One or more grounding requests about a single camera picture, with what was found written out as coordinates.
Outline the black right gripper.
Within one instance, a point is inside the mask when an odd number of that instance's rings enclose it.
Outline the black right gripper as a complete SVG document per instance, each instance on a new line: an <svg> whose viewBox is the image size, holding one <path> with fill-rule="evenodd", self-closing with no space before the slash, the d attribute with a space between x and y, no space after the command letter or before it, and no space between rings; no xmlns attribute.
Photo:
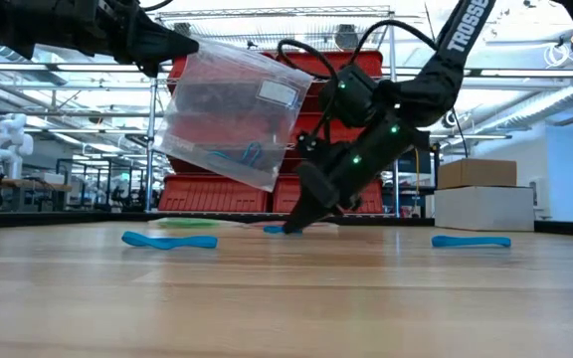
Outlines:
<svg viewBox="0 0 573 358"><path fill-rule="evenodd" d="M342 216L339 207L360 206L361 193L391 163L391 128L366 128L352 141L336 142L301 131L296 148L302 156L296 167L300 194L284 223L285 233Z"/></svg>

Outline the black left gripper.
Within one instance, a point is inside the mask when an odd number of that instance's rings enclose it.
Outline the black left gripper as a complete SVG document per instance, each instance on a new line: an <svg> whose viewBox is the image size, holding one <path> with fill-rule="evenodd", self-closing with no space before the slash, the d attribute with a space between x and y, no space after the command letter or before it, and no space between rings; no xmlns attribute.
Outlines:
<svg viewBox="0 0 573 358"><path fill-rule="evenodd" d="M75 0L75 19L76 50L136 64L146 76L157 76L163 62L199 50L195 40L153 22L138 0Z"/></svg>

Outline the black monitor screen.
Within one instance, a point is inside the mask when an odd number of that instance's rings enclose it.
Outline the black monitor screen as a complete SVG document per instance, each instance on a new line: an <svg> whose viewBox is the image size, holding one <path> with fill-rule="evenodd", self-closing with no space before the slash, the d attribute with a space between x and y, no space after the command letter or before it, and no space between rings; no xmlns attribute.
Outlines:
<svg viewBox="0 0 573 358"><path fill-rule="evenodd" d="M397 167L399 172L431 174L432 154L430 151L411 149L397 160Z"/></svg>

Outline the brown cardboard box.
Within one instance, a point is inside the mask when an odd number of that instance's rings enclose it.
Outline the brown cardboard box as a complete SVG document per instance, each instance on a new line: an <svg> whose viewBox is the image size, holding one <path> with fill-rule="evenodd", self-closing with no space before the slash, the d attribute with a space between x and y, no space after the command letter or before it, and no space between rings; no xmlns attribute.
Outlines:
<svg viewBox="0 0 573 358"><path fill-rule="evenodd" d="M441 165L438 170L439 190L469 186L514 187L516 184L515 161L464 158Z"/></svg>

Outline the white box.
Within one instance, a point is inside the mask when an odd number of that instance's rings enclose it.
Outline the white box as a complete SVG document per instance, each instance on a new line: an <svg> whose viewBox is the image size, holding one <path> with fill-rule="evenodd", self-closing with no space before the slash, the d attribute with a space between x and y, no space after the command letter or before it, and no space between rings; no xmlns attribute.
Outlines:
<svg viewBox="0 0 573 358"><path fill-rule="evenodd" d="M533 191L471 186L435 193L437 227L492 232L534 231Z"/></svg>

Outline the round grey fan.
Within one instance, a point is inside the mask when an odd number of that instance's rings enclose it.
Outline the round grey fan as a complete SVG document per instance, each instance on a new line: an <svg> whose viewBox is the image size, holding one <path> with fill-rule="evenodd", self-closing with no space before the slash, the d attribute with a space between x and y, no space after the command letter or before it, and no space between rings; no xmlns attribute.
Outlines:
<svg viewBox="0 0 573 358"><path fill-rule="evenodd" d="M354 51L359 43L354 24L339 24L333 39L335 46L342 52Z"/></svg>

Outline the wooden background table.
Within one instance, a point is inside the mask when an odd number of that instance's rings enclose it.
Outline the wooden background table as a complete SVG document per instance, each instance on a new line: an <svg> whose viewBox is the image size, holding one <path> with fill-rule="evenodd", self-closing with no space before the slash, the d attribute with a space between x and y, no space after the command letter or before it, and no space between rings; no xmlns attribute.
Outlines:
<svg viewBox="0 0 573 358"><path fill-rule="evenodd" d="M0 212L54 212L63 210L72 187L50 184L38 177L0 178Z"/></svg>

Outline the black aluminium table frame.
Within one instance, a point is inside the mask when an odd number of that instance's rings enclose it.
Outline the black aluminium table frame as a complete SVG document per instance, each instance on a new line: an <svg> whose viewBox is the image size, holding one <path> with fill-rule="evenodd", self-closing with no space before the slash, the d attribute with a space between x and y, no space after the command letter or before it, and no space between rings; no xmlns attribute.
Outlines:
<svg viewBox="0 0 573 358"><path fill-rule="evenodd" d="M240 223L257 223L261 221L283 221L285 214L266 213L107 213L107 212L41 212L41 213L6 213L0 212L0 228L68 225L100 222L147 222L164 217L192 219L214 219ZM340 226L392 226L392 227L434 227L434 219L396 218L380 214L350 214L341 217L330 217L324 222ZM535 233L573 236L573 222L535 221Z"/></svg>

